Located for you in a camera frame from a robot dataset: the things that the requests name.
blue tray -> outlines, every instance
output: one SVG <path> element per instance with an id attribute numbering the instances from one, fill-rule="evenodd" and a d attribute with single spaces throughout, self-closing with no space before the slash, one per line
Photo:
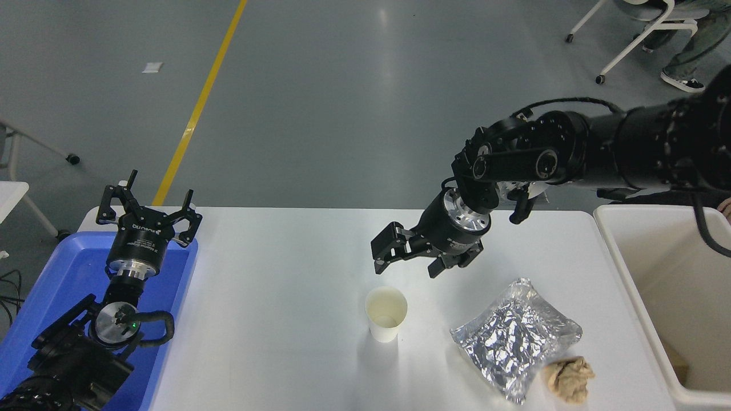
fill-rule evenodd
<path id="1" fill-rule="evenodd" d="M 0 345 L 0 397 L 32 374 L 27 368 L 28 360 L 36 352 L 31 348 L 31 342 L 41 331 L 89 293 L 96 295 L 97 302 L 102 300 L 109 285 L 104 267 L 114 235 L 109 232 L 76 233 L 53 251 Z M 138 307 L 140 311 L 162 309 L 177 315 L 197 251 L 195 240 L 185 249 L 170 242 L 160 274 L 147 280 Z M 146 339 L 158 338 L 164 334 L 164 326 L 146 323 L 142 331 Z M 146 411 L 150 407 L 169 344 L 137 348 L 129 356 L 128 362 L 135 370 L 104 411 Z"/>

person's leg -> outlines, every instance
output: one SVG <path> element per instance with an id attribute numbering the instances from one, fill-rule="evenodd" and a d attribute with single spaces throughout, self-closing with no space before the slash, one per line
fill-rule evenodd
<path id="1" fill-rule="evenodd" d="M 731 31 L 731 0 L 688 1 L 685 7 L 709 8 L 708 16 L 698 20 L 698 32 L 686 47 L 665 66 L 663 73 L 678 80 L 692 79 L 700 59 L 710 53 Z"/>
<path id="2" fill-rule="evenodd" d="M 652 50 L 657 50 L 665 45 L 665 43 L 669 42 L 676 33 L 678 33 L 677 30 L 653 31 L 642 41 L 643 50 L 652 53 Z"/>

chair wheel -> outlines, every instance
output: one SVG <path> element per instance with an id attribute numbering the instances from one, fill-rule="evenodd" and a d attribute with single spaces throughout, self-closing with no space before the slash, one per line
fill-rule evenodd
<path id="1" fill-rule="evenodd" d="M 59 230 L 58 231 L 58 235 L 56 236 L 56 240 L 58 240 L 58 242 L 60 243 L 60 242 L 62 242 L 64 240 L 64 238 L 68 237 L 69 235 L 71 235 L 71 232 L 70 231 L 68 231 L 68 230 Z"/>
<path id="2" fill-rule="evenodd" d="M 76 154 L 71 153 L 66 157 L 66 161 L 70 162 L 71 165 L 77 165 L 81 162 L 81 158 L 79 158 Z"/>

paper cup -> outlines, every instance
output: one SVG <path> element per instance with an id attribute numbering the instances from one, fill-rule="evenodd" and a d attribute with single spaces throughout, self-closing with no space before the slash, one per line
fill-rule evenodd
<path id="1" fill-rule="evenodd" d="M 365 313 L 373 338 L 389 342 L 406 318 L 406 298 L 394 287 L 374 288 L 365 297 Z"/>

white table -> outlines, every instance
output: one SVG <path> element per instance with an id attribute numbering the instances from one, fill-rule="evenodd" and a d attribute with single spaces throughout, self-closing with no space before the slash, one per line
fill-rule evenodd
<path id="1" fill-rule="evenodd" d="M 169 212 L 174 208 L 161 208 Z M 197 264 L 151 410 L 672 410 L 659 368 L 594 220 L 494 211 L 485 251 L 429 279 L 428 259 L 373 271 L 371 239 L 421 211 L 204 208 Z M 96 209 L 80 230 L 96 226 Z M 482 380 L 449 329 L 482 312 L 519 276 L 578 322 L 596 372 L 588 402 L 561 403 L 542 382 L 516 406 Z M 158 276 L 149 281 L 164 281 Z M 364 299 L 400 289 L 398 338 L 375 342 Z"/>
<path id="2" fill-rule="evenodd" d="M 0 181 L 0 222 L 15 208 L 28 192 L 28 183 L 22 181 Z"/>

